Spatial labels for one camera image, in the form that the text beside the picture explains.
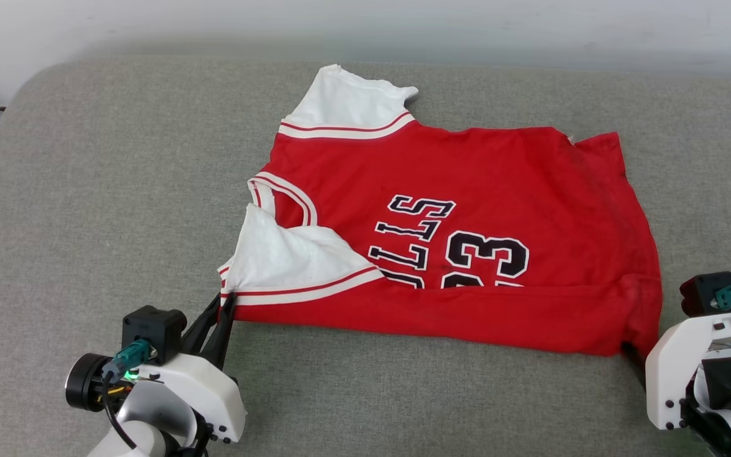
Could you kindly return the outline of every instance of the gray fabric cushion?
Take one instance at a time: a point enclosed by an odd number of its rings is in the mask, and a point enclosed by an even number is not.
[[[114,353],[139,306],[193,319],[211,300],[246,179],[320,65],[113,58],[24,86],[0,127],[0,455],[84,455],[101,439],[104,414],[67,407],[67,371]],[[662,329],[683,317],[682,281],[731,270],[731,81],[345,67],[417,86],[409,108],[429,125],[619,132],[661,255]],[[650,425],[620,357],[240,323],[225,371],[249,416],[214,457],[706,454]]]

